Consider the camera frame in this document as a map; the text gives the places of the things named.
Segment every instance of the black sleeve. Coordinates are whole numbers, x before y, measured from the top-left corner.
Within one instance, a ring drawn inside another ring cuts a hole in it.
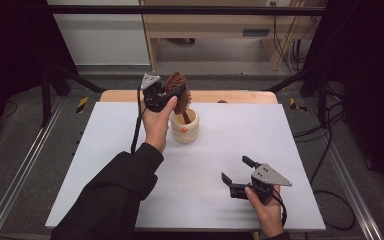
[[[162,161],[146,143],[133,156],[118,154],[83,188],[51,239],[130,239],[139,203],[154,188]]]
[[[291,236],[289,235],[289,232],[285,231],[277,236],[267,238],[266,240],[291,240]]]

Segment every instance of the wooden table edge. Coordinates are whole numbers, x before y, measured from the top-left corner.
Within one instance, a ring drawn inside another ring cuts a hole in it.
[[[191,90],[192,102],[216,103],[267,103],[277,104],[276,95],[266,91],[248,90]],[[136,90],[107,90],[102,93],[100,102],[136,102]]]

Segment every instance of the beige cup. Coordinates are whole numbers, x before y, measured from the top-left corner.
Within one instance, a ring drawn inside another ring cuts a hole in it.
[[[186,109],[186,114],[188,114],[188,117],[191,120],[191,123],[189,124],[185,124],[182,114],[172,113],[170,116],[171,135],[180,143],[193,142],[199,134],[198,113],[195,110],[188,108]]]

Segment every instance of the white tabletop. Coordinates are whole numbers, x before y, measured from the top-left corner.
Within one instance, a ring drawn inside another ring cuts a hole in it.
[[[230,198],[221,180],[224,172],[234,183],[251,181],[253,169],[242,163],[243,155],[268,163],[293,183],[281,188],[288,212],[285,229],[325,230],[282,105],[192,103],[190,107],[201,118],[199,136],[184,145],[169,130],[157,185],[139,209],[138,230],[258,230],[248,200]],[[61,221],[82,188],[115,155],[130,151],[136,114],[137,103],[96,103],[47,227]],[[142,126],[138,146],[144,138]]]

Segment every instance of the white cabinet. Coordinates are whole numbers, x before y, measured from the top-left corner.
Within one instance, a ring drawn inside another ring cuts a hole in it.
[[[49,5],[139,5],[137,0],[48,0]],[[55,14],[76,65],[149,65],[141,15]]]

